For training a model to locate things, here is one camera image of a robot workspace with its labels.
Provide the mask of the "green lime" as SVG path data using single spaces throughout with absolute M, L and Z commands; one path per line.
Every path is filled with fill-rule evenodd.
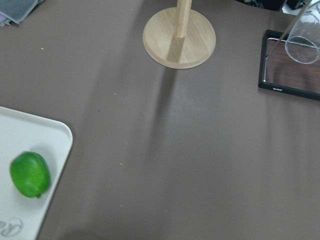
M 24 151 L 10 163 L 9 173 L 17 190 L 27 198 L 40 198 L 51 185 L 46 160 L 38 153 Z

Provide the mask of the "cream plastic tray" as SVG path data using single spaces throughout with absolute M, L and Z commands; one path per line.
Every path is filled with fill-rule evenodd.
M 0 109 L 0 238 L 35 240 L 73 144 L 69 127 L 56 120 Z M 39 198 L 23 196 L 10 176 L 12 160 L 25 151 L 46 161 L 51 184 Z

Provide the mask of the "wooden cup tree stand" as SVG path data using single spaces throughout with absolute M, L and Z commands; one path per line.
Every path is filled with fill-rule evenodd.
M 144 27 L 142 40 L 153 60 L 172 69 L 197 67 L 210 58 L 216 47 L 212 24 L 192 10 L 191 0 L 179 0 L 176 7 L 153 15 Z

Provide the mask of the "grey folded cloth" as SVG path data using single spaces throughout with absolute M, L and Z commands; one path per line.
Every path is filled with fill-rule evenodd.
M 20 24 L 42 0 L 1 0 L 0 26 Z

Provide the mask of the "clear glass cup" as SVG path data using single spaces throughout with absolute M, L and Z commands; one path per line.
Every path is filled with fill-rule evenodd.
M 320 2 L 301 12 L 285 42 L 288 56 L 301 64 L 313 64 L 320 59 Z

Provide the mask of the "black framed tray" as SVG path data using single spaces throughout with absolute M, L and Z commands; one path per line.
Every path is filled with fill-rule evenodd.
M 307 99 L 320 99 L 320 62 L 302 64 L 291 59 L 282 40 L 270 56 L 269 51 L 281 32 L 267 30 L 262 38 L 258 87 Z

